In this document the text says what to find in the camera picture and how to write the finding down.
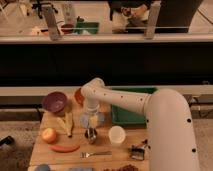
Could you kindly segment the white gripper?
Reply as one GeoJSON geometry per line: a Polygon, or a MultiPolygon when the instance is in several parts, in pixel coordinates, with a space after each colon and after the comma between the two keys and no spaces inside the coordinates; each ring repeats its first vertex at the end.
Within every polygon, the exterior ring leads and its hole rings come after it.
{"type": "Polygon", "coordinates": [[[89,126],[91,128],[96,128],[98,126],[98,115],[96,113],[99,111],[99,108],[100,104],[97,100],[86,99],[83,102],[84,113],[91,115],[89,118],[89,126]]]}

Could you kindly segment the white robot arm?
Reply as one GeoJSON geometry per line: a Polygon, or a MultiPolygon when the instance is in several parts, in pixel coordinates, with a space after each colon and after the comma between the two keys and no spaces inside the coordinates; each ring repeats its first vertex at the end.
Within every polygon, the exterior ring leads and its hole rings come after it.
{"type": "Polygon", "coordinates": [[[146,117],[150,171],[200,171],[190,107],[178,91],[158,89],[149,94],[112,90],[102,79],[94,78],[82,86],[81,93],[87,113],[105,102],[146,117]]]}

